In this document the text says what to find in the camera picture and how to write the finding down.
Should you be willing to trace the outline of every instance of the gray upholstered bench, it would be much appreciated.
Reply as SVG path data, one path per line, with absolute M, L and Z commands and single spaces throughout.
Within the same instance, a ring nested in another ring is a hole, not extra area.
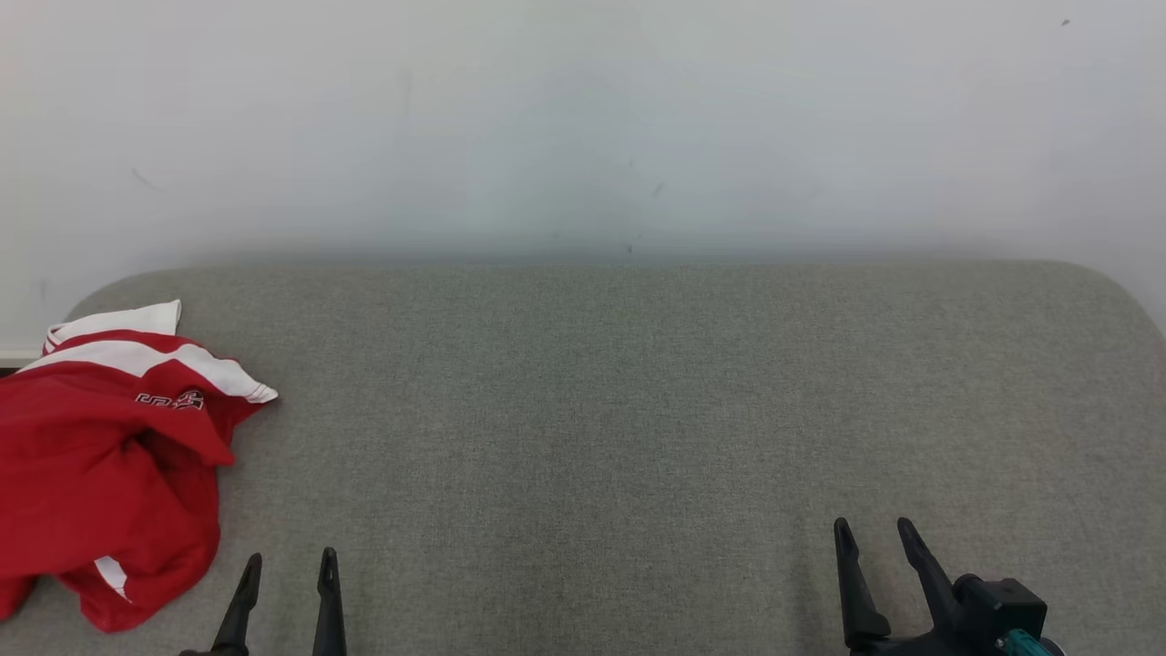
M 175 297 L 281 395 L 220 472 L 218 559 L 113 636 L 44 580 L 2 654 L 206 648 L 253 551 L 253 654 L 307 654 L 326 545 L 353 655 L 844 654 L 838 516 L 928 626 L 899 515 L 1069 654 L 1166 644 L 1166 348 L 1088 269 L 208 268 L 73 315 Z

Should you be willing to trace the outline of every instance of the red shirt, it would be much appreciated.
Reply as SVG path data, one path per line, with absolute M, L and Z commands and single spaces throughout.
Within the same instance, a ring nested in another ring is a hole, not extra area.
M 133 628 L 206 573 L 215 467 L 275 390 L 174 336 L 178 301 L 55 325 L 44 358 L 0 380 L 0 620 L 35 577 Z

